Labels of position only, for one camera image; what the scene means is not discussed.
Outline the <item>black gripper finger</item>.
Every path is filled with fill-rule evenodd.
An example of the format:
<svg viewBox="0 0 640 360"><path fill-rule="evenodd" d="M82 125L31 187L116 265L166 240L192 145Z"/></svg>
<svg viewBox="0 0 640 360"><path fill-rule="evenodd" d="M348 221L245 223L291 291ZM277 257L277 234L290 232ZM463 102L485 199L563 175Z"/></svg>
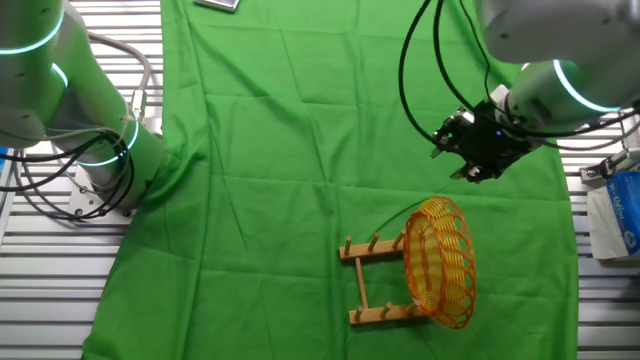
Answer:
<svg viewBox="0 0 640 360"><path fill-rule="evenodd" d="M483 181L482 168L477 165L464 165L456 170L451 176L451 180L466 180L471 183L480 183Z"/></svg>
<svg viewBox="0 0 640 360"><path fill-rule="evenodd" d="M431 152L431 158L434 159L444 152L452 152L452 146L450 143L450 132L443 126L438 129L434 135L435 148Z"/></svg>

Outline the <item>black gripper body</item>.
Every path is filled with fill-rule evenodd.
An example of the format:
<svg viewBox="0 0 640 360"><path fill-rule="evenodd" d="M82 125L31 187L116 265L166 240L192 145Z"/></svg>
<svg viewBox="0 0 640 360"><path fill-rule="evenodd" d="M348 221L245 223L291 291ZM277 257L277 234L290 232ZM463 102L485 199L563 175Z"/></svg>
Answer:
<svg viewBox="0 0 640 360"><path fill-rule="evenodd" d="M452 153L461 156L464 165L481 167L483 179L499 178L513 163L538 148L537 144L501 129L495 123L494 105L483 101L475 110L475 113L458 110L442 127L450 132Z"/></svg>

